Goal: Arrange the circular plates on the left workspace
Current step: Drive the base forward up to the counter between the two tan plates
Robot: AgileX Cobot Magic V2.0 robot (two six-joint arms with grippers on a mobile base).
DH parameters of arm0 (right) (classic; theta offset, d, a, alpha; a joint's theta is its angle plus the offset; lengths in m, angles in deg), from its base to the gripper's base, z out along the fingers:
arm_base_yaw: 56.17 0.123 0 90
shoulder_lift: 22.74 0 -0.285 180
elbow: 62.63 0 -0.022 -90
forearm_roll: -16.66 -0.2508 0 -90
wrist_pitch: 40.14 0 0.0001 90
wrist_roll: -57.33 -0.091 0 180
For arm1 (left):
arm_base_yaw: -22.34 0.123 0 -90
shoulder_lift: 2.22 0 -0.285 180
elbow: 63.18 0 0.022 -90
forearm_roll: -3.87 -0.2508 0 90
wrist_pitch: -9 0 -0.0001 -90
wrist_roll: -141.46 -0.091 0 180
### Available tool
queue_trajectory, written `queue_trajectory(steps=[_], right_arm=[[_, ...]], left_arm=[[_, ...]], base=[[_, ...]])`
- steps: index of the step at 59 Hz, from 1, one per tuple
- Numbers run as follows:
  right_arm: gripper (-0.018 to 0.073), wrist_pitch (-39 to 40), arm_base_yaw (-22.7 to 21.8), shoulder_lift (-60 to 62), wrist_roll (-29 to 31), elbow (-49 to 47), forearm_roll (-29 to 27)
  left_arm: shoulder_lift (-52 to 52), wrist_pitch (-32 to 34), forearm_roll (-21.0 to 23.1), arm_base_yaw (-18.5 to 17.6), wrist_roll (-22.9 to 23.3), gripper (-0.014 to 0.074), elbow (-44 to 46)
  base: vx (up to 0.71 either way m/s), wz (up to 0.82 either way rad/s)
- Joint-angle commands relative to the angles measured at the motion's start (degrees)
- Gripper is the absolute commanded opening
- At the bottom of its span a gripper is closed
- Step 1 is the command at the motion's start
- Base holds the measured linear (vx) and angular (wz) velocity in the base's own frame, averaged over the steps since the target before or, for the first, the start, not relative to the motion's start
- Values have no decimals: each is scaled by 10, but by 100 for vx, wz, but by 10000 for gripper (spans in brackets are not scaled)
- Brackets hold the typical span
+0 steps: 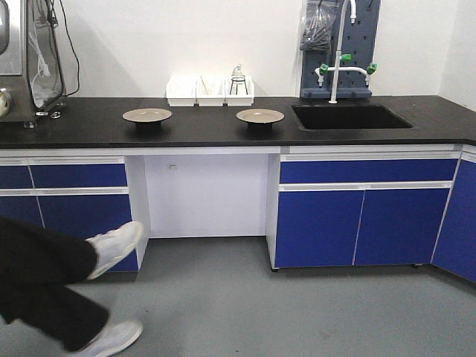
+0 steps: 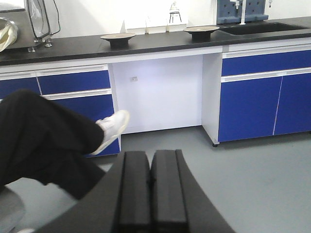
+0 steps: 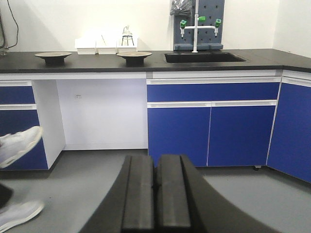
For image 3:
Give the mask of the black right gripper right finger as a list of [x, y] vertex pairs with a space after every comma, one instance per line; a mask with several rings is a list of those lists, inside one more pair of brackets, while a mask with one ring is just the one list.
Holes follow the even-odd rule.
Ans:
[[185, 155], [162, 155], [156, 183], [159, 233], [277, 232], [216, 191]]

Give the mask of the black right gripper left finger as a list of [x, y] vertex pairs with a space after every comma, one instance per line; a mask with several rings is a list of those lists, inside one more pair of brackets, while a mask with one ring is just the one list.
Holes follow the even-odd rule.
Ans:
[[152, 233], [155, 228], [153, 161], [126, 156], [107, 195], [82, 227], [83, 233]]

